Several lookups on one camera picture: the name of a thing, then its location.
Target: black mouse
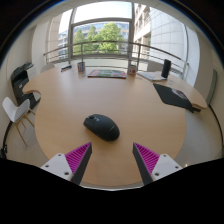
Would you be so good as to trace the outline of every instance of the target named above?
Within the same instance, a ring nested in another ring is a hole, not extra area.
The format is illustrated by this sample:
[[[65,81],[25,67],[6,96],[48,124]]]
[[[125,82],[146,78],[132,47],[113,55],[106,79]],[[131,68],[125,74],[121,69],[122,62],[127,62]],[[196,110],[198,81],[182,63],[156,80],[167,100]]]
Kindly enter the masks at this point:
[[[94,134],[106,141],[114,141],[120,135],[119,128],[115,122],[104,115],[93,114],[88,116],[83,124]]]

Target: glass window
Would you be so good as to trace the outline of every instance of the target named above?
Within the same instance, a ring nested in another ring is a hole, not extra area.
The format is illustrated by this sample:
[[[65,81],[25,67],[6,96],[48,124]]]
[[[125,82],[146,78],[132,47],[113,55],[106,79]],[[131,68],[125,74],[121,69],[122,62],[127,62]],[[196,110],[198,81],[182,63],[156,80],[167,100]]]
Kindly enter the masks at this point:
[[[68,28],[69,28],[69,20],[72,13],[72,9],[56,16],[51,23],[50,31],[49,31],[49,39],[48,39],[48,51],[52,51],[57,49],[58,47],[63,47],[68,43]],[[59,54],[66,54],[63,58],[67,58],[67,48],[65,48],[65,52],[55,50],[47,55],[48,62],[56,61],[61,59]]]
[[[129,23],[127,22],[98,22],[76,26],[73,29],[73,44],[90,41],[128,41]],[[118,53],[127,54],[128,44],[121,43],[86,43],[83,53]],[[73,55],[81,54],[81,45],[73,47]]]
[[[106,17],[132,18],[130,2],[99,2],[77,8],[73,23]]]

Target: floor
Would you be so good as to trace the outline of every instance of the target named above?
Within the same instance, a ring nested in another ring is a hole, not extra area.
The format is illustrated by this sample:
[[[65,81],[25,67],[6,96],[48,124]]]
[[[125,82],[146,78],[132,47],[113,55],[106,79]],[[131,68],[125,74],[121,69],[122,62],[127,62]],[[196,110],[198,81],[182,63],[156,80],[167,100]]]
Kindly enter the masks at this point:
[[[32,113],[29,113],[28,117],[34,122],[35,116]],[[26,147],[15,125],[13,125],[7,138],[7,159],[41,167],[48,161],[48,158],[38,144],[34,128],[26,119],[24,119],[24,124],[26,129],[21,123],[19,128],[28,146]],[[200,113],[191,113],[186,110],[186,124],[186,138],[180,153],[175,158],[175,161],[180,166],[184,168],[222,157],[221,133],[218,123],[209,107]],[[138,188],[143,186],[143,183],[139,182],[134,185],[120,186],[119,188],[106,188],[81,182],[81,186],[103,190],[118,190]]]

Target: magenta object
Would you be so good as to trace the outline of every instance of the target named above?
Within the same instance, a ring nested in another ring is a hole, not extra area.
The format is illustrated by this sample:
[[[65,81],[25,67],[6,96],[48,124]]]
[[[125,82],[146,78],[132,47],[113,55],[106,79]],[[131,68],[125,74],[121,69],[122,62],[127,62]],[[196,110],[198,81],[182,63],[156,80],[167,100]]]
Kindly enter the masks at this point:
[[[70,166],[72,173],[76,171],[78,166],[80,165],[86,150],[88,149],[91,142],[78,147],[77,149],[73,149],[71,152],[65,154],[65,158]]]
[[[142,161],[145,164],[145,167],[147,168],[147,170],[149,171],[151,175],[156,163],[159,160],[160,155],[142,145],[139,145],[137,143],[134,143],[134,144],[139,151],[139,154],[142,158]]]

